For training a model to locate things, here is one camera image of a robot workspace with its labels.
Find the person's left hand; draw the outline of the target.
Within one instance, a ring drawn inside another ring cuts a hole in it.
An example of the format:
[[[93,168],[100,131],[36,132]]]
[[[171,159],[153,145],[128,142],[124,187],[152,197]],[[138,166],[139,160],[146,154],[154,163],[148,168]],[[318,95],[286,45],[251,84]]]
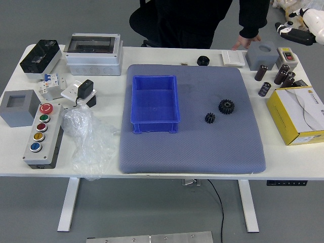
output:
[[[257,35],[253,38],[245,38],[245,37],[242,37],[241,35],[239,35],[236,43],[233,45],[233,47],[231,49],[233,51],[238,50],[239,47],[248,49],[252,42],[260,42],[260,41],[261,41],[260,35]]]

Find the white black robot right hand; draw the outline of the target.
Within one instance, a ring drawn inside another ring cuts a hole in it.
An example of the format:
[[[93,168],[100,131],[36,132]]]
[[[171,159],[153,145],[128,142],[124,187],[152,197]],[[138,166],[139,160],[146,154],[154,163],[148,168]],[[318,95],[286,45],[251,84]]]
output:
[[[323,11],[316,9],[305,9],[293,11],[289,17],[301,16],[308,31],[287,27],[279,22],[275,23],[279,35],[289,41],[311,46],[314,43],[323,45]]]

